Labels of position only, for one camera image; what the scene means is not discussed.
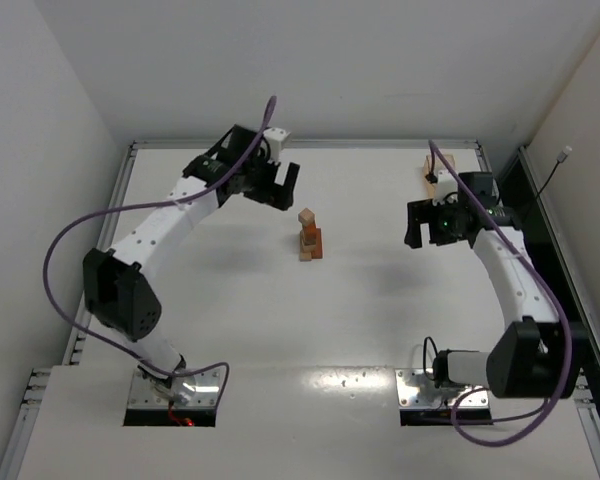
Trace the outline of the small light cube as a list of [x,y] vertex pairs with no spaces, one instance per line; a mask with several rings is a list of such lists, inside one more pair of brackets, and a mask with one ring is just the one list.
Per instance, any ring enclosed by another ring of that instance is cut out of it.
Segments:
[[307,227],[315,222],[315,213],[309,208],[304,208],[298,213],[298,221],[303,227]]

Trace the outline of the transparent orange plastic tray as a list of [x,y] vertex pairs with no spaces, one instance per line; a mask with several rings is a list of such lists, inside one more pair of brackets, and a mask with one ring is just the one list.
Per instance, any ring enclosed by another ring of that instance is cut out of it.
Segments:
[[422,179],[424,182],[427,196],[429,198],[434,197],[438,174],[446,170],[446,166],[438,159],[433,160],[431,154],[428,154],[425,157],[425,161],[422,167]]

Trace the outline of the long light wood block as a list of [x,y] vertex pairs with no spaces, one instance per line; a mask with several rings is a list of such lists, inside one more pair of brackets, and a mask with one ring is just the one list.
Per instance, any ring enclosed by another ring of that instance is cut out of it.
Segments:
[[313,254],[312,250],[308,250],[307,248],[302,246],[299,251],[299,260],[300,261],[311,261],[312,254]]

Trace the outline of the long dark wood block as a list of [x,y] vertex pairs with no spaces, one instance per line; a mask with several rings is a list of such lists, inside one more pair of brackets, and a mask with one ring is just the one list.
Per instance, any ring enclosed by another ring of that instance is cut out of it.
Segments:
[[322,240],[322,229],[321,228],[316,229],[315,239],[316,239],[315,248],[311,252],[311,256],[314,260],[322,259],[323,258],[323,240]]

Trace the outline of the small dark wood cube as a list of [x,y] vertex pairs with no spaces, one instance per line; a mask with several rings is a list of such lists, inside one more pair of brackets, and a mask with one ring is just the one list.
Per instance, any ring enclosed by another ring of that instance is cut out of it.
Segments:
[[316,227],[315,223],[313,223],[307,227],[303,227],[302,228],[302,236],[309,241],[316,242],[316,239],[315,239],[316,229],[317,229],[317,227]]

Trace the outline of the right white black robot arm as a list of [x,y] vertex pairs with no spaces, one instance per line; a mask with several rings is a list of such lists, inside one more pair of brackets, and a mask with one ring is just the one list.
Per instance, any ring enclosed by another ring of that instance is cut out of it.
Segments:
[[432,366],[438,387],[482,386],[498,398],[570,397],[575,389],[586,329],[573,324],[564,336],[559,313],[526,251],[515,211],[499,205],[487,172],[432,175],[433,195],[407,205],[405,244],[422,246],[421,227],[436,246],[465,241],[484,266],[504,319],[504,332],[488,352],[442,350]]

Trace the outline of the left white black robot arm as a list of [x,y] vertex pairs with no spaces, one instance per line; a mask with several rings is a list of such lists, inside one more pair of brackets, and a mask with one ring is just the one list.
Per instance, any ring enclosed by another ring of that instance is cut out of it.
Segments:
[[186,361],[159,331],[162,305],[152,280],[194,227],[232,196],[281,211],[292,206],[298,164],[289,165],[283,183],[275,181],[290,136],[287,130],[268,127],[258,137],[249,128],[233,126],[183,169],[165,206],[154,209],[108,250],[93,248],[84,257],[87,310],[121,338],[158,389],[172,392]]

